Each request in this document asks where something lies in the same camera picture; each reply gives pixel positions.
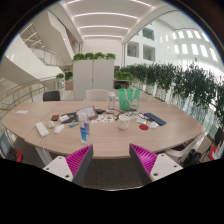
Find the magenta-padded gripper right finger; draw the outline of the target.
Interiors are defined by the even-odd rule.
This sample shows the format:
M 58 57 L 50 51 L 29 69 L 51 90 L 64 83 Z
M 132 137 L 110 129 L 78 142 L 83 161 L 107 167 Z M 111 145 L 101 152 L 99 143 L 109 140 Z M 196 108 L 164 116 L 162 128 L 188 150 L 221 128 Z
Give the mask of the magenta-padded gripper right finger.
M 135 144 L 129 145 L 129 154 L 144 185 L 182 169 L 166 154 L 155 154 Z

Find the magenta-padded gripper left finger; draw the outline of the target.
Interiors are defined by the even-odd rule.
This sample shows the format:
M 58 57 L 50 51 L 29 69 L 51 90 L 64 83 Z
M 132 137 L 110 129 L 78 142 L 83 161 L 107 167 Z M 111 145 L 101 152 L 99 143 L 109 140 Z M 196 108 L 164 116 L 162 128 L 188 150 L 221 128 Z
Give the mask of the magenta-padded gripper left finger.
M 90 144 L 66 157 L 56 157 L 44 170 L 81 186 L 92 156 L 93 145 Z

